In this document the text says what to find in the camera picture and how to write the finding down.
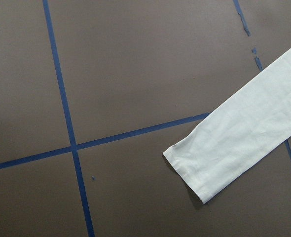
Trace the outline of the cream long-sleeve cat shirt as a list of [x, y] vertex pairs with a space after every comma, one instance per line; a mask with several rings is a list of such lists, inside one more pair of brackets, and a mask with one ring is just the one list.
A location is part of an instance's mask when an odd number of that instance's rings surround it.
[[291, 48], [163, 156], [207, 203], [291, 137]]

